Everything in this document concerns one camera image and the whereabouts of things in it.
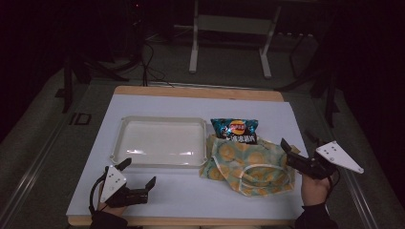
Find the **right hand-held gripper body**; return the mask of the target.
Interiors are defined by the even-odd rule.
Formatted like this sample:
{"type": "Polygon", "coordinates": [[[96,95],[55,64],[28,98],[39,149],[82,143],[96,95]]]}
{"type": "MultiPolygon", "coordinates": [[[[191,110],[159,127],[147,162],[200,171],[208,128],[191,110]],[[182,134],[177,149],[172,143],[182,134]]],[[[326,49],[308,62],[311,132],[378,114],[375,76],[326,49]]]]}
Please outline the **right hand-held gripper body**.
{"type": "Polygon", "coordinates": [[[330,177],[337,166],[364,173],[364,169],[336,141],[316,148],[313,157],[287,155],[287,165],[315,179],[330,177]]]}

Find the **white metal stand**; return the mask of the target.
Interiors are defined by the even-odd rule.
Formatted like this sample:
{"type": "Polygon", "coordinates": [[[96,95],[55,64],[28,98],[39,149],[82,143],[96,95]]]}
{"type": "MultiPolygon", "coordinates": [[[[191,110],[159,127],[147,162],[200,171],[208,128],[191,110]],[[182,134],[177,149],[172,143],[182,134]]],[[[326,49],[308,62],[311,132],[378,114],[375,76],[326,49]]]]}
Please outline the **white metal stand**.
{"type": "Polygon", "coordinates": [[[193,40],[189,61],[189,72],[196,73],[199,57],[199,31],[221,31],[243,34],[260,34],[266,37],[266,43],[259,49],[259,57],[262,65],[264,78],[270,79],[270,70],[267,53],[270,43],[275,34],[276,25],[281,13],[281,6],[275,7],[271,19],[254,19],[243,17],[231,17],[220,15],[209,15],[199,13],[199,0],[194,0],[193,9],[193,40]]]}

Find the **person's left hand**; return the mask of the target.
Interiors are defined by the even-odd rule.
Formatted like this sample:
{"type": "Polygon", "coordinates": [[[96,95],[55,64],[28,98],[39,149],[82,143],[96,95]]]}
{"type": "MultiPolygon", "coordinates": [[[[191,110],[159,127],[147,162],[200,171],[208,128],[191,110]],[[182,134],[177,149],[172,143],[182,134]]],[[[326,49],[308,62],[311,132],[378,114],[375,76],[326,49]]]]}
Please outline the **person's left hand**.
{"type": "Polygon", "coordinates": [[[105,212],[111,215],[114,215],[116,217],[122,217],[124,212],[126,211],[127,207],[117,207],[117,208],[113,208],[110,207],[108,204],[106,204],[105,202],[100,202],[97,205],[97,210],[100,212],[105,212]]]}

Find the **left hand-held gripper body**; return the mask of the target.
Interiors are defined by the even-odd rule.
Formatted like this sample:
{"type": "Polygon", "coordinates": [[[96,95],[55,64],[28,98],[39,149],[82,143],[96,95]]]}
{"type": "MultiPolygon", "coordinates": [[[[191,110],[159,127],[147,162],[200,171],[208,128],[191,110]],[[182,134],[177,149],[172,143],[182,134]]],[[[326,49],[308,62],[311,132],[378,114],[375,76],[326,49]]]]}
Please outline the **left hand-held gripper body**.
{"type": "Polygon", "coordinates": [[[108,166],[99,202],[112,208],[126,207],[148,202],[149,189],[129,189],[127,178],[118,166],[108,166]]]}

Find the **yellow green patterned cloth bag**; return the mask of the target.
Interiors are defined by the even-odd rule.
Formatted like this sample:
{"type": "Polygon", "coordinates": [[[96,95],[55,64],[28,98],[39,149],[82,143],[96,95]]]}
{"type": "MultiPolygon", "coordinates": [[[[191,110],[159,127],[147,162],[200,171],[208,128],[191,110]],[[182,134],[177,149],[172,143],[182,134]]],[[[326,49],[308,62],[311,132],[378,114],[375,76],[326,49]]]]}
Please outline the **yellow green patterned cloth bag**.
{"type": "Polygon", "coordinates": [[[246,197],[265,197],[290,192],[295,171],[287,166],[287,154],[280,145],[258,139],[245,144],[211,135],[206,140],[210,154],[200,177],[225,181],[246,197]]]}

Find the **white plastic tray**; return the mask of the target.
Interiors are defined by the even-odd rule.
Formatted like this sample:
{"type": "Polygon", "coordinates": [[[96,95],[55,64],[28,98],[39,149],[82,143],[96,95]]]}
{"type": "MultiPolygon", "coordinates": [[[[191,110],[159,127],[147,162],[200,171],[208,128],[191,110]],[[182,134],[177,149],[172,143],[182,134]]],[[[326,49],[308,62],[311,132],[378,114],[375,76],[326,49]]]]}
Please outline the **white plastic tray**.
{"type": "Polygon", "coordinates": [[[197,168],[205,164],[205,121],[198,117],[126,116],[121,119],[113,163],[135,167],[197,168]]]}

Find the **black stand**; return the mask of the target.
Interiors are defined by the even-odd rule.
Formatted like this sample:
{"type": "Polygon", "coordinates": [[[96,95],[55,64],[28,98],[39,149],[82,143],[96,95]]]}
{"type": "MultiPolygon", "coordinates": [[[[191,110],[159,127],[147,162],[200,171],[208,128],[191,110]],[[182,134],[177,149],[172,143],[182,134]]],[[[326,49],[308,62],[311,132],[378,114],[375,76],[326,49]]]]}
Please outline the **black stand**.
{"type": "Polygon", "coordinates": [[[309,64],[299,73],[298,78],[282,87],[275,88],[277,92],[289,92],[299,86],[312,81],[309,90],[312,98],[326,97],[324,117],[328,125],[333,128],[333,114],[335,113],[335,89],[337,80],[337,60],[333,38],[327,32],[318,42],[318,47],[309,64]]]}
{"type": "Polygon", "coordinates": [[[128,81],[128,78],[120,76],[119,73],[122,73],[135,65],[136,63],[134,61],[129,61],[123,65],[108,68],[91,58],[89,55],[82,52],[71,52],[64,61],[63,87],[55,94],[56,97],[60,97],[64,100],[62,113],[67,113],[73,104],[73,75],[75,75],[77,81],[81,84],[89,84],[91,82],[91,70],[102,73],[115,81],[128,81]]]}

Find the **metal floor rail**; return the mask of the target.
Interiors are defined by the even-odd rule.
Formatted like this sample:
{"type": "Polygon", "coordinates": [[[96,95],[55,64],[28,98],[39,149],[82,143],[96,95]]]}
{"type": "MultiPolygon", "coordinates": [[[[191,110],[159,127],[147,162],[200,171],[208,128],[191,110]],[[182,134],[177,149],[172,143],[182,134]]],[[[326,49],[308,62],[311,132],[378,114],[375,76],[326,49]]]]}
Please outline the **metal floor rail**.
{"type": "Polygon", "coordinates": [[[366,201],[364,192],[361,189],[354,172],[349,170],[343,171],[343,177],[347,183],[348,189],[351,193],[354,205],[359,213],[359,217],[365,227],[365,229],[379,229],[372,210],[366,201]]]}
{"type": "Polygon", "coordinates": [[[33,163],[30,165],[26,173],[22,176],[18,182],[17,187],[13,191],[6,207],[0,212],[0,229],[8,229],[12,219],[19,211],[21,205],[25,201],[26,197],[30,193],[33,185],[36,183],[41,170],[45,164],[45,161],[49,157],[51,148],[53,147],[56,139],[60,135],[64,124],[59,123],[52,131],[51,135],[47,138],[47,141],[42,146],[39,154],[36,156],[33,163]]]}

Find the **dark blue chip bag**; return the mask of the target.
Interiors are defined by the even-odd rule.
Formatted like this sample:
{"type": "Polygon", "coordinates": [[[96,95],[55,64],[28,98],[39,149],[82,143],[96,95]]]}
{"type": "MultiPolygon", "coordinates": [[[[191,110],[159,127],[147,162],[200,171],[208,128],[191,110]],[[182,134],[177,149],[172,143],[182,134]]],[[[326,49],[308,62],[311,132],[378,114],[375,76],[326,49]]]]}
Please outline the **dark blue chip bag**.
{"type": "Polygon", "coordinates": [[[218,138],[245,144],[257,143],[257,119],[212,118],[211,124],[218,138]]]}

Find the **person's right hand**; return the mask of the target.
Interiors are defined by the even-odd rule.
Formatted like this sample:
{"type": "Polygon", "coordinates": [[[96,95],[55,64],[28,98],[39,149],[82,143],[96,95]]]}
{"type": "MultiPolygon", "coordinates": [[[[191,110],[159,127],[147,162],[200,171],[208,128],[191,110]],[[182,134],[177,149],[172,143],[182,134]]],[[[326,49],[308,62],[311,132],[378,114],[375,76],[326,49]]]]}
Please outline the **person's right hand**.
{"type": "Polygon", "coordinates": [[[305,206],[325,203],[330,192],[330,181],[327,178],[314,179],[302,175],[301,196],[305,206]]]}

